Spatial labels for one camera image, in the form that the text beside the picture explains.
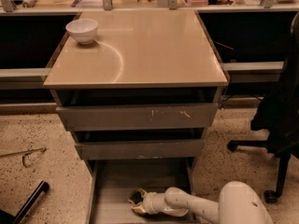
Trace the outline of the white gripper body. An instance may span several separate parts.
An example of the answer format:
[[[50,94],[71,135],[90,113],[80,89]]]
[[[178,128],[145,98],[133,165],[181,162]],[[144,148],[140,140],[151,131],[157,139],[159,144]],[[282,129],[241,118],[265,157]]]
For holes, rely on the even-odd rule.
[[[143,207],[146,210],[146,212],[150,215],[157,214],[157,211],[154,208],[154,199],[156,195],[157,195],[156,192],[149,192],[143,198],[143,202],[142,202]]]

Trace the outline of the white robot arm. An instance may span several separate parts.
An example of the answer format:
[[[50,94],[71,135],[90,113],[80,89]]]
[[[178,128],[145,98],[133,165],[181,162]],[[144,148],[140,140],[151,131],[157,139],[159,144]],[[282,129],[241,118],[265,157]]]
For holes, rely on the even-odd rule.
[[[184,217],[192,212],[210,224],[274,224],[257,193],[239,181],[224,185],[217,202],[175,187],[163,193],[137,189],[128,202],[140,216],[164,213]]]

